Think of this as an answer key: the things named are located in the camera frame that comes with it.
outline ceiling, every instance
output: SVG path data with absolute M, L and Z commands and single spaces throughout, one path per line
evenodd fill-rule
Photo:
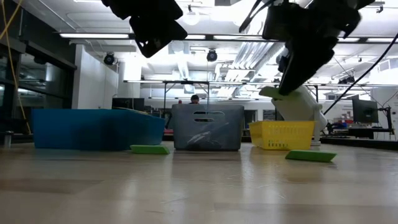
M 95 2 L 75 2 L 76 0 L 29 0 L 24 1 L 22 6 L 30 13 L 42 19 L 59 32 L 114 32 L 126 33 L 132 32 L 128 21 L 122 21 L 116 17 L 109 8 L 101 3 Z M 176 0 L 183 12 L 188 12 L 187 1 Z M 215 6 L 214 0 L 202 0 L 202 5 L 198 5 L 197 0 L 193 0 L 192 11 L 195 15 L 184 15 L 178 20 L 178 23 L 189 34 L 237 34 L 238 28 L 247 16 L 251 6 L 255 0 L 242 0 L 232 6 Z M 307 5 L 310 0 L 296 0 L 301 6 Z M 351 37 L 392 37 L 396 35 L 398 30 L 398 1 L 384 0 L 384 10 L 376 13 L 378 6 L 366 7 L 361 10 L 363 17 L 358 28 L 351 34 Z M 253 24 L 264 25 L 262 20 L 265 14 L 259 14 Z M 249 34 L 253 33 L 255 25 L 249 29 Z M 115 55 L 123 60 L 134 53 L 135 42 L 131 40 L 98 40 L 91 42 L 83 42 L 88 51 L 96 52 L 98 57 L 102 57 L 108 49 L 113 47 Z M 143 75 L 162 75 L 171 74 L 173 71 L 181 71 L 181 66 L 186 66 L 188 70 L 202 70 L 216 73 L 218 64 L 231 64 L 239 57 L 239 53 L 243 51 L 244 43 L 242 42 L 193 42 L 185 40 L 184 54 L 182 59 L 173 52 L 173 48 L 163 49 L 152 58 L 142 58 L 142 74 Z M 368 69 L 375 58 L 386 49 L 387 44 L 369 45 L 369 44 L 338 44 L 335 51 L 335 59 L 331 60 L 327 65 L 319 69 L 316 77 L 328 78 L 344 72 L 345 70 L 354 68 L 357 75 L 360 75 Z M 271 57 L 272 51 L 278 51 L 280 48 L 275 45 L 251 45 L 247 47 L 247 60 L 253 61 L 253 67 L 250 69 L 257 70 L 258 75 L 273 79 L 276 72 L 276 65 L 271 60 L 264 58 Z M 218 60 L 213 63 L 206 61 L 208 49 L 216 49 Z M 390 50 L 389 57 L 398 57 L 398 46 L 393 46 Z

